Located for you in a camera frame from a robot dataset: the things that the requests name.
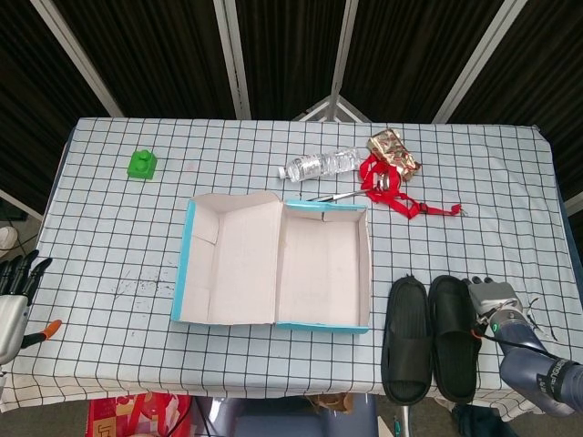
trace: black curtain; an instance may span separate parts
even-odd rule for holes
[[[577,243],[579,257],[583,259],[583,211],[579,211],[577,214],[572,215],[568,218],[568,221],[571,224],[573,237]]]
[[[55,0],[129,117],[234,118],[212,0]]]
[[[450,118],[537,125],[564,199],[583,191],[583,2],[528,2]]]
[[[341,95],[373,121],[431,123],[501,0],[361,0]]]
[[[42,214],[71,129],[107,112],[30,2],[2,2],[0,35],[0,189]]]
[[[289,120],[330,95],[341,0],[237,0],[253,118]]]

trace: green block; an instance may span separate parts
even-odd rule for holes
[[[131,178],[152,179],[156,169],[156,157],[147,150],[135,151],[128,166],[128,176]]]

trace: plastic water bottle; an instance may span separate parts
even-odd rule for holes
[[[321,155],[295,158],[286,167],[279,167],[278,170],[281,179],[287,177],[291,182],[300,182],[305,179],[356,170],[359,164],[358,151],[351,147]]]

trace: red strap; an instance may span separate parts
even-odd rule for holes
[[[154,393],[156,396],[156,410],[158,413],[158,434],[166,434],[166,394]]]
[[[375,155],[371,154],[360,167],[361,179],[363,184],[361,189],[369,189],[366,195],[371,198],[374,203],[384,203],[395,211],[403,214],[408,219],[412,219],[417,214],[434,214],[441,216],[454,216],[462,211],[460,204],[453,205],[449,211],[430,207],[426,203],[417,202],[410,198],[405,193],[399,191],[401,187],[401,177],[396,167],[389,166],[387,163],[379,160]],[[388,175],[389,188],[382,190],[374,184],[374,175]]]
[[[136,433],[136,427],[138,426],[139,415],[142,411],[142,405],[144,404],[144,398],[146,398],[146,394],[142,393],[137,395],[134,398],[134,409],[131,411],[128,420],[128,427],[126,429],[126,433],[128,435],[132,435]]]
[[[95,433],[93,432],[93,421],[95,420],[95,399],[89,401],[89,417],[87,418],[87,437],[93,437]]]

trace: metal spoon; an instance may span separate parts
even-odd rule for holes
[[[389,189],[389,175],[381,175],[376,180],[374,184],[376,188],[379,188],[381,191],[385,191]],[[351,198],[352,196],[358,196],[359,194],[367,193],[371,191],[371,189],[359,189],[357,191],[353,191],[351,193],[342,193],[342,194],[332,194],[330,196],[323,196],[321,198],[311,198],[310,201],[312,202],[334,202],[336,200],[340,200],[341,198]]]

